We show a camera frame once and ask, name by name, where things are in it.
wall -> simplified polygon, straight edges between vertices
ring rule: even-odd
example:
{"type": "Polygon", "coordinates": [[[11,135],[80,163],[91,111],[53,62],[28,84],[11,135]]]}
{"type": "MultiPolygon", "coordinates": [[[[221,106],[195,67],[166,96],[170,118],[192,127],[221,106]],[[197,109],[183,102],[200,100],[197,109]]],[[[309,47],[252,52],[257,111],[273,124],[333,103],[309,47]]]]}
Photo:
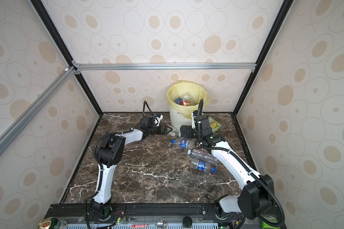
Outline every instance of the wall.
{"type": "Polygon", "coordinates": [[[287,227],[344,228],[344,1],[294,3],[238,117],[287,227]]]}
{"type": "Polygon", "coordinates": [[[0,0],[0,135],[65,66],[32,7],[0,0]]]}
{"type": "Polygon", "coordinates": [[[78,63],[256,62],[282,0],[43,0],[78,63]]]}
{"type": "Polygon", "coordinates": [[[37,228],[59,203],[98,115],[71,76],[0,156],[0,229],[37,228]]]}
{"type": "Polygon", "coordinates": [[[168,111],[167,89],[179,80],[201,85],[210,95],[206,111],[233,111],[250,69],[82,71],[102,111],[168,111]]]}

green can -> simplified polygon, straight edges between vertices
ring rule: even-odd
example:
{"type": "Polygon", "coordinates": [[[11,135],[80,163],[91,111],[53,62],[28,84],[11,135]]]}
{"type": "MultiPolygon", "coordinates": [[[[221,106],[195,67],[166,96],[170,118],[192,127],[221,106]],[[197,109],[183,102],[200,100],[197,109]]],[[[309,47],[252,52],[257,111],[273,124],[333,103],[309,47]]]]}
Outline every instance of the green can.
{"type": "Polygon", "coordinates": [[[38,229],[65,229],[67,222],[56,218],[46,218],[40,222],[38,229]]]}

can top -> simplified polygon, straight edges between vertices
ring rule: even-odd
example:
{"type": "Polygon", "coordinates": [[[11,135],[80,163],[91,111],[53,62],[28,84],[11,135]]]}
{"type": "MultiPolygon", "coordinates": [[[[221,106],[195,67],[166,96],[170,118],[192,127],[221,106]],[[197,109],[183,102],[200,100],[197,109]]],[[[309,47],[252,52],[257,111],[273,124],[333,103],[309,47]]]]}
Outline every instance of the can top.
{"type": "Polygon", "coordinates": [[[46,218],[40,222],[38,229],[49,229],[51,227],[52,221],[50,218],[46,218]]]}

yellow trash bag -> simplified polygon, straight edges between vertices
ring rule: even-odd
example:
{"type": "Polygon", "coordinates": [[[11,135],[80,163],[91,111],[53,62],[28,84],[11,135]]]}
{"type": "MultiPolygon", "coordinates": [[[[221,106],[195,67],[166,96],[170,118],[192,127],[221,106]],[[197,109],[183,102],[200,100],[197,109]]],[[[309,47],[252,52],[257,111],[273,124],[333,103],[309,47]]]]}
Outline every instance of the yellow trash bag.
{"type": "Polygon", "coordinates": [[[198,109],[199,102],[204,99],[204,106],[209,103],[209,94],[202,86],[191,82],[179,82],[172,85],[167,91],[167,103],[170,106],[170,118],[173,127],[180,129],[181,125],[191,125],[191,113],[198,109]],[[182,106],[175,102],[177,98],[188,92],[192,100],[197,104],[194,106],[182,106]]]}

black corner post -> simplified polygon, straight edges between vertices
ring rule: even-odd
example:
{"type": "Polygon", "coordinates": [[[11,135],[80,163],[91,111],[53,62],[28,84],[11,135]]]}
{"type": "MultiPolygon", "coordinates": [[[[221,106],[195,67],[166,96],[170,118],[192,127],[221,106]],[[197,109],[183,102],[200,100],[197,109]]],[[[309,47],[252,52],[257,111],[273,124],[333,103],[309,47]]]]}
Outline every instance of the black corner post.
{"type": "MultiPolygon", "coordinates": [[[[55,27],[55,24],[52,22],[51,17],[50,17],[50,15],[48,15],[44,5],[41,2],[41,0],[31,0],[31,2],[33,4],[33,7],[36,9],[38,15],[42,19],[43,24],[46,26],[46,29],[50,33],[52,39],[55,41],[57,47],[59,48],[60,52],[64,56],[67,64],[69,66],[74,66],[74,64],[72,62],[73,57],[71,56],[69,50],[67,49],[64,41],[62,40],[59,32],[57,31],[57,29],[55,27]]],[[[103,112],[102,112],[100,106],[98,105],[96,99],[94,98],[91,90],[89,89],[86,81],[84,80],[83,76],[81,75],[81,73],[79,72],[79,74],[76,74],[75,77],[77,78],[80,86],[84,90],[85,94],[87,95],[88,99],[92,103],[92,105],[95,108],[98,115],[99,116],[102,115],[103,112]]]]}
{"type": "Polygon", "coordinates": [[[278,12],[278,15],[274,21],[274,24],[271,27],[269,35],[266,38],[264,46],[261,49],[259,57],[257,58],[255,70],[248,77],[247,83],[246,83],[245,87],[243,88],[242,94],[239,97],[239,101],[238,101],[238,103],[237,103],[237,105],[234,108],[234,111],[232,113],[232,120],[234,122],[234,126],[236,127],[237,133],[239,135],[239,140],[241,142],[243,152],[245,153],[248,164],[255,170],[256,170],[256,167],[255,167],[255,164],[253,162],[251,153],[248,149],[246,140],[243,137],[243,133],[242,133],[241,127],[239,125],[239,121],[237,119],[237,114],[238,114],[239,110],[241,109],[242,104],[245,101],[246,96],[247,96],[248,92],[250,91],[251,86],[252,86],[253,82],[255,81],[255,78],[256,78],[259,70],[261,69],[262,64],[264,63],[266,55],[268,54],[268,52],[269,52],[269,50],[270,50],[270,48],[271,48],[271,46],[275,40],[275,37],[278,34],[280,27],[281,27],[281,25],[285,19],[285,16],[287,15],[292,3],[293,3],[293,0],[284,0],[283,4],[282,4],[282,6],[278,12]]]}

